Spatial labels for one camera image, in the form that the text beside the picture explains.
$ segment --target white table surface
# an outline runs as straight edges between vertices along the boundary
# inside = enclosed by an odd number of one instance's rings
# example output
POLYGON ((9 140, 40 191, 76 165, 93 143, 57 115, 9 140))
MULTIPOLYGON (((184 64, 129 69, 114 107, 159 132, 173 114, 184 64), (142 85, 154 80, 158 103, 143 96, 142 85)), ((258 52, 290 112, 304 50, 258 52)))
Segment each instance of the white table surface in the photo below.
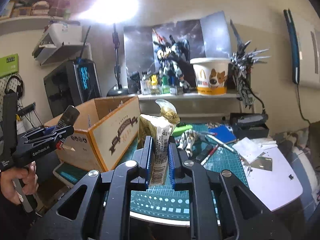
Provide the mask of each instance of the white table surface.
POLYGON ((272 159, 272 171, 244 166, 250 190, 271 210, 275 211, 297 199, 303 192, 300 181, 278 148, 264 151, 272 159))

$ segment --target red tag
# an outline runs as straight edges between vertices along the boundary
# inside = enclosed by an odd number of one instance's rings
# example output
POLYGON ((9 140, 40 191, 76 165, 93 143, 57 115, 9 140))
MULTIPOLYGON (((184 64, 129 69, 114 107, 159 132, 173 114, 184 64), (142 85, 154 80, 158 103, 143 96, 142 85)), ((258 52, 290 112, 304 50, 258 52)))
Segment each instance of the red tag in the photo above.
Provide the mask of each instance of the red tag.
POLYGON ((57 145, 56 145, 56 147, 57 147, 57 149, 58 150, 61 150, 62 149, 62 146, 63 146, 63 141, 58 141, 58 143, 57 143, 57 145))

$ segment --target headphones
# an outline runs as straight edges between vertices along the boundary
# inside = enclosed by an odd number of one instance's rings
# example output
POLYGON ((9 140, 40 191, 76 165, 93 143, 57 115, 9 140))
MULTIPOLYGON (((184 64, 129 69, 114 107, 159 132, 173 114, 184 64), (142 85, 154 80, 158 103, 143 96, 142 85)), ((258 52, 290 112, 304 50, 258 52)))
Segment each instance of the headphones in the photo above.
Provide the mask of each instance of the headphones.
POLYGON ((7 95, 7 94, 11 94, 11 93, 17 93, 18 99, 20 99, 20 98, 22 97, 22 95, 23 95, 23 81, 22 81, 22 78, 21 78, 21 76, 20 76, 19 74, 12 75, 12 76, 8 79, 7 84, 6 84, 6 86, 5 86, 4 93, 5 93, 6 95, 7 95), (16 92, 13 91, 12 89, 9 89, 9 90, 8 90, 8 85, 9 85, 9 83, 10 83, 10 81, 11 81, 12 79, 16 79, 16 80, 18 80, 18 81, 20 82, 20 85, 17 85, 16 92))

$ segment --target bright light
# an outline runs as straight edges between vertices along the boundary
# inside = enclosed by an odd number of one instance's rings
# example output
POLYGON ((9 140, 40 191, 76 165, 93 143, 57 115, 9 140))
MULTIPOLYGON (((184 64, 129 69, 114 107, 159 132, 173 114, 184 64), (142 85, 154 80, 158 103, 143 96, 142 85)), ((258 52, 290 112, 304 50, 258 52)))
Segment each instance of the bright light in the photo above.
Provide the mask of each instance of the bright light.
POLYGON ((138 0, 97 0, 80 19, 112 24, 131 19, 138 10, 138 0))

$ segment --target green sign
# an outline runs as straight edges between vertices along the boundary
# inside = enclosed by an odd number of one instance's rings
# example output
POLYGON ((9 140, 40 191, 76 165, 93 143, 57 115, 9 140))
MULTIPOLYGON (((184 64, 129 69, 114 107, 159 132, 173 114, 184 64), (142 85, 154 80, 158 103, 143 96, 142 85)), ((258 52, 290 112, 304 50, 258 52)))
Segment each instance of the green sign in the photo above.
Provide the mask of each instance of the green sign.
POLYGON ((19 71, 18 54, 0 58, 0 78, 19 71))

